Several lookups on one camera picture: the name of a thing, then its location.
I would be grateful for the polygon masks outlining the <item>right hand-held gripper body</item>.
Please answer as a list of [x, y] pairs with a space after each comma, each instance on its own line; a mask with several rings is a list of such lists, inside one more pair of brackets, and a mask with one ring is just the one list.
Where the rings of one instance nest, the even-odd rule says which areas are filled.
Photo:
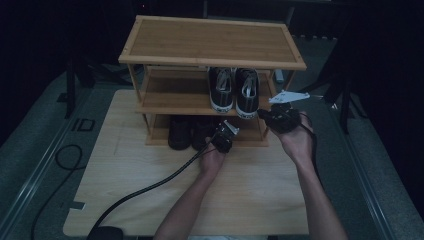
[[278, 106], [280, 109], [279, 114], [272, 114], [273, 121], [267, 124], [273, 130], [278, 133], [288, 133], [294, 130], [301, 124], [300, 112], [291, 106], [292, 102], [308, 99], [310, 95], [308, 93], [298, 93], [282, 90], [280, 93], [271, 97], [269, 102], [272, 105]]

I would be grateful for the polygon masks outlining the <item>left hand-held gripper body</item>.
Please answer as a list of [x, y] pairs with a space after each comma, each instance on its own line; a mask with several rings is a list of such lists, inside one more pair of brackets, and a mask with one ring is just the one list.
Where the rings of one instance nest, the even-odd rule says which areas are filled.
[[239, 133], [239, 129], [227, 120], [218, 124], [211, 143], [218, 152], [228, 153], [232, 148], [233, 138]]

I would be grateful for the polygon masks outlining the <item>black slip-on shoe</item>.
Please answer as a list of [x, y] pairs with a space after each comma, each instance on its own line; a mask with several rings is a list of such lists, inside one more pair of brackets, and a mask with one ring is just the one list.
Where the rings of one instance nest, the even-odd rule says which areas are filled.
[[199, 151], [205, 145], [205, 139], [212, 137], [216, 129], [216, 119], [213, 116], [197, 116], [193, 125], [192, 147]]
[[178, 115], [170, 117], [168, 145], [174, 150], [184, 150], [191, 145], [191, 125], [188, 118]]

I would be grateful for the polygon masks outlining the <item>black white canvas sneaker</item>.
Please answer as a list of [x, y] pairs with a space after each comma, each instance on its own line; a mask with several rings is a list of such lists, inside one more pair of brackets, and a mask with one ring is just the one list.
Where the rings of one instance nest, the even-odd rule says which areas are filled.
[[230, 68], [211, 67], [208, 71], [211, 107], [218, 113], [227, 113], [233, 106]]
[[237, 88], [236, 112], [242, 119], [252, 119], [259, 107], [259, 77], [254, 69], [238, 68], [235, 73]]

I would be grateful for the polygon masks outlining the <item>wooden shoe rack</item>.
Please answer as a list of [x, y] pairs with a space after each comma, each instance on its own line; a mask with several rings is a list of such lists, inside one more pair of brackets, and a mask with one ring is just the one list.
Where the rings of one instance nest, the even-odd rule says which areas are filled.
[[147, 128], [147, 145], [168, 144], [171, 115], [216, 116], [209, 98], [210, 67], [252, 68], [259, 106], [270, 107], [278, 69], [306, 64], [284, 24], [138, 16], [118, 61], [128, 66]]

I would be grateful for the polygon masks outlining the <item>person's left hand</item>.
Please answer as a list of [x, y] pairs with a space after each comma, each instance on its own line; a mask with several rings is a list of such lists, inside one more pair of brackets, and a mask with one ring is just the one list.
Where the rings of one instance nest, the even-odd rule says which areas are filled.
[[226, 154], [219, 152], [212, 143], [208, 143], [200, 160], [200, 173], [203, 177], [214, 179], [221, 170]]

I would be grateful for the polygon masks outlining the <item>person's right hand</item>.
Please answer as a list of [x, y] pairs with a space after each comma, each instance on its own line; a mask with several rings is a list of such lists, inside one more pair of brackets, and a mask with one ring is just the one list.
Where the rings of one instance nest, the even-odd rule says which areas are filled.
[[289, 133], [273, 133], [280, 140], [285, 153], [293, 160], [296, 166], [312, 164], [313, 157], [313, 128], [305, 112], [300, 113], [301, 124]]

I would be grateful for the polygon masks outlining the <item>black metal stand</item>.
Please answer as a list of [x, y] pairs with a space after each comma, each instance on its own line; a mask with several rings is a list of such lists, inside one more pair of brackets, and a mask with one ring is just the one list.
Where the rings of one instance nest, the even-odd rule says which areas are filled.
[[89, 59], [84, 56], [73, 56], [67, 62], [66, 67], [66, 114], [65, 118], [69, 119], [76, 106], [76, 82], [78, 78], [83, 87], [92, 88], [95, 80], [89, 67]]
[[327, 104], [334, 105], [338, 99], [341, 99], [339, 124], [345, 134], [349, 133], [348, 130], [348, 116], [350, 110], [350, 102], [353, 77], [345, 74], [331, 74], [326, 82], [329, 84], [323, 99]]

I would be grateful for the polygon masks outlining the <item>dark round object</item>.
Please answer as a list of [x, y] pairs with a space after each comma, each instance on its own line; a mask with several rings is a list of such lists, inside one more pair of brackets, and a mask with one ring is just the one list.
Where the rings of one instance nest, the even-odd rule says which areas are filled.
[[86, 240], [123, 240], [123, 231], [117, 227], [97, 227], [90, 231]]

